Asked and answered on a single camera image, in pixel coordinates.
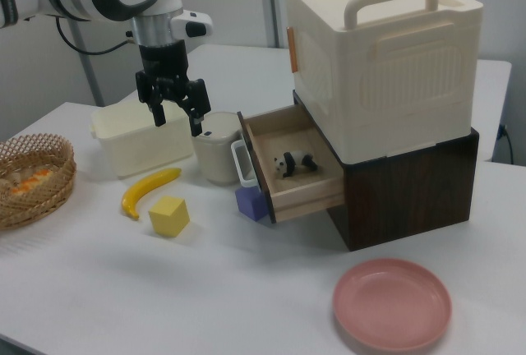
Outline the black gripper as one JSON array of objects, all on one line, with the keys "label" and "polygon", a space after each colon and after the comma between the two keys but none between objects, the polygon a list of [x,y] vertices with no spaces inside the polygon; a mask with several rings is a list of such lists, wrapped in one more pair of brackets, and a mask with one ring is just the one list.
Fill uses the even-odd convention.
[{"label": "black gripper", "polygon": [[140,46],[143,69],[136,73],[139,100],[153,114],[155,125],[166,123],[165,100],[176,103],[189,117],[192,136],[202,133],[202,121],[210,111],[210,101],[205,82],[190,80],[187,76],[186,44],[176,43],[160,47]]}]

